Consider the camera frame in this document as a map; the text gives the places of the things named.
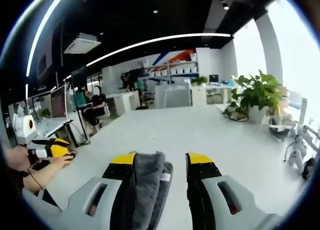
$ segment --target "white robot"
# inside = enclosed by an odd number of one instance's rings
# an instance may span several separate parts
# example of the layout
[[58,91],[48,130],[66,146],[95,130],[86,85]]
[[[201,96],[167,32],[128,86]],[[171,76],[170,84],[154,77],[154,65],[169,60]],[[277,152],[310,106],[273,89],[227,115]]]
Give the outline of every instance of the white robot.
[[24,145],[30,155],[38,158],[59,158],[69,153],[70,143],[61,138],[39,135],[31,115],[13,114],[12,128],[19,145]]
[[315,137],[320,140],[320,135],[312,130],[309,126],[303,125],[299,126],[296,130],[296,136],[294,138],[294,142],[290,144],[284,155],[284,162],[287,160],[287,150],[288,148],[292,145],[293,151],[291,152],[288,163],[290,165],[296,164],[298,167],[298,173],[303,176],[304,179],[308,179],[311,172],[313,171],[313,167],[316,164],[316,158],[312,157],[308,161],[303,164],[303,159],[307,154],[307,145],[304,143],[304,141],[309,144],[312,149],[316,151],[316,155],[318,156],[319,153],[319,146],[316,146],[313,143],[313,137],[309,134],[311,132],[312,134],[315,135]]

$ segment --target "ceiling light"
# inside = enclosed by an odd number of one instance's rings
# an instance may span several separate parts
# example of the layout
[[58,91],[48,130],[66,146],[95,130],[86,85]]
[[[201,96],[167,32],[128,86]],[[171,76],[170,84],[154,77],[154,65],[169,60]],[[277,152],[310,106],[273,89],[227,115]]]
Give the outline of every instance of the ceiling light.
[[40,38],[40,35],[41,35],[43,29],[45,28],[45,25],[46,25],[49,17],[51,16],[51,14],[55,10],[55,8],[58,6],[60,1],[61,0],[53,0],[53,2],[51,3],[50,7],[48,8],[48,10],[46,11],[45,15],[43,16],[43,19],[42,19],[42,21],[41,21],[41,23],[39,25],[38,30],[36,31],[36,34],[34,36],[33,43],[32,43],[32,46],[31,46],[31,50],[30,50],[30,55],[29,55],[29,59],[28,59],[28,65],[26,67],[26,76],[27,77],[29,77],[29,73],[30,73],[30,69],[31,69],[31,62],[32,62],[32,59],[34,58],[36,46],[37,46],[38,40]]
[[28,84],[25,85],[25,99],[28,99]]
[[141,45],[150,44],[150,43],[154,43],[154,42],[158,42],[158,41],[162,41],[162,40],[178,39],[178,38],[185,38],[185,37],[227,37],[227,38],[229,38],[229,37],[231,37],[231,35],[226,34],[226,33],[213,32],[213,33],[188,33],[188,34],[159,37],[159,38],[155,38],[155,39],[151,39],[151,40],[147,40],[147,41],[142,41],[142,42],[130,45],[130,46],[123,47],[119,50],[110,52],[102,57],[99,57],[98,59],[96,59],[92,62],[89,62],[86,66],[89,67],[90,65],[95,64],[95,63],[101,61],[102,59],[105,59],[105,58],[110,57],[114,54],[120,53],[120,52],[128,50],[128,49],[132,49],[132,48],[135,48],[135,47],[138,47]]
[[69,76],[67,76],[65,79],[63,79],[63,81],[65,81],[65,80],[67,80],[67,79],[69,79],[69,78],[71,78],[71,75],[69,75]]
[[225,1],[222,1],[222,6],[224,10],[229,10],[229,6]]

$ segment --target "gray cloth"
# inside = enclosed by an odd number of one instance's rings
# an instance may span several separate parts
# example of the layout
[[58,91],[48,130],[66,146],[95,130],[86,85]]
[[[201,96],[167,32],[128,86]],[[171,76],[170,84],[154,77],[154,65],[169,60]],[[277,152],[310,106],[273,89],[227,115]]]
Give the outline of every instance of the gray cloth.
[[160,177],[166,157],[162,152],[135,156],[136,202],[133,213],[133,229],[146,230],[150,224],[157,200]]
[[[171,174],[172,178],[172,172],[173,172],[173,166],[170,162],[166,162],[164,164],[164,169],[163,173],[164,174]],[[160,181],[160,187],[159,187],[159,192],[156,197],[156,202],[153,207],[153,212],[152,212],[152,217],[150,220],[150,224],[147,230],[155,230],[158,226],[162,211],[164,209],[165,203],[166,203],[166,198],[169,192],[169,187],[171,183],[171,178],[170,181]]]

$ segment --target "air conditioner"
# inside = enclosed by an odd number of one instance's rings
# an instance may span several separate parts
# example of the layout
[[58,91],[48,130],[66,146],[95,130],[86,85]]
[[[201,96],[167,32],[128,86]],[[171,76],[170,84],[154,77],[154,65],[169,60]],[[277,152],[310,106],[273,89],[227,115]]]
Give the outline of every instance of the air conditioner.
[[97,41],[97,37],[85,33],[80,33],[77,37],[64,51],[65,54],[86,54],[101,42]]

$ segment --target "white table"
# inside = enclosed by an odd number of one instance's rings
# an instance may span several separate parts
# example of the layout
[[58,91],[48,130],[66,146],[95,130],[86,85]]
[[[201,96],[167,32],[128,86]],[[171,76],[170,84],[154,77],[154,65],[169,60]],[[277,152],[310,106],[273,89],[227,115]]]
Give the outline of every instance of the white table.
[[223,104],[226,104],[228,102],[228,90],[234,89],[235,86],[230,86],[227,84],[221,84],[221,85],[206,85],[205,88],[208,89],[222,89],[223,90]]
[[114,99],[114,105],[118,116],[140,107],[138,91],[113,93],[106,95],[105,97],[107,99]]
[[212,158],[223,175],[252,191],[262,210],[284,214],[303,182],[283,163],[286,146],[267,126],[230,121],[214,105],[130,111],[103,127],[90,145],[79,147],[77,157],[46,189],[65,209],[68,197],[94,176],[101,177],[115,156],[162,151],[173,164],[173,176],[157,229],[191,230],[185,153],[195,152]]
[[51,135],[55,134],[56,131],[72,121],[73,120],[70,118],[48,118],[47,120],[38,123],[36,125],[36,130],[38,131],[39,135],[50,137]]

